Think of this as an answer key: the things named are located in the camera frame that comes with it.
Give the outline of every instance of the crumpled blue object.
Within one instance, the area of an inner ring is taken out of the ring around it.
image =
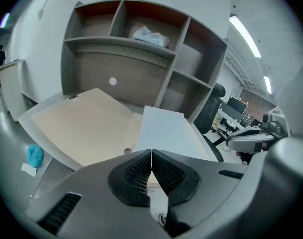
[[[31,145],[27,149],[27,163],[38,168],[43,162],[44,154],[40,146]]]

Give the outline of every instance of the black chair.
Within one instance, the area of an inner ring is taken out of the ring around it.
[[[220,98],[225,96],[226,90],[224,86],[216,83],[214,89],[212,90],[205,106],[199,113],[198,117],[196,118],[194,124],[196,128],[199,130],[201,134],[206,134],[212,127],[213,121],[219,109],[221,100]],[[223,157],[216,146],[205,136],[203,136],[207,144],[209,145],[210,149],[216,156],[219,162],[223,162]]]

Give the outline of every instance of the robotic device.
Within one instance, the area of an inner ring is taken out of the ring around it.
[[[288,126],[279,107],[262,117],[259,126],[234,132],[226,139],[226,145],[240,153],[242,161],[250,162],[261,150],[268,150],[275,142],[288,137]]]
[[[126,154],[74,172],[26,214],[43,228],[39,237],[257,238],[303,186],[303,166],[291,158],[298,149],[295,160],[303,160],[303,140],[282,139],[248,166],[155,149]],[[151,171],[168,195],[164,228],[149,210]]]

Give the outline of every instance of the fluorescent light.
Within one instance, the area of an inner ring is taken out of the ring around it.
[[[242,35],[242,37],[245,39],[246,43],[248,44],[249,48],[251,49],[253,55],[256,58],[261,58],[260,52],[253,41],[251,35],[246,30],[245,26],[240,22],[237,16],[231,16],[229,18],[229,21],[233,26],[239,31],[239,33]]]
[[[9,17],[10,17],[10,13],[7,13],[7,14],[4,16],[4,18],[3,18],[3,20],[2,20],[2,22],[1,22],[1,24],[0,24],[0,28],[5,28],[6,23],[7,23],[7,20],[8,20]]]
[[[267,91],[268,91],[270,94],[272,94],[272,93],[271,93],[271,85],[270,85],[269,77],[264,76],[264,78],[265,78],[265,82],[266,82],[266,86],[267,86]]]

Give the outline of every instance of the person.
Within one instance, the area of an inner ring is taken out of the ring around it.
[[[0,45],[0,66],[4,64],[4,61],[6,59],[5,52],[2,51],[3,45]]]

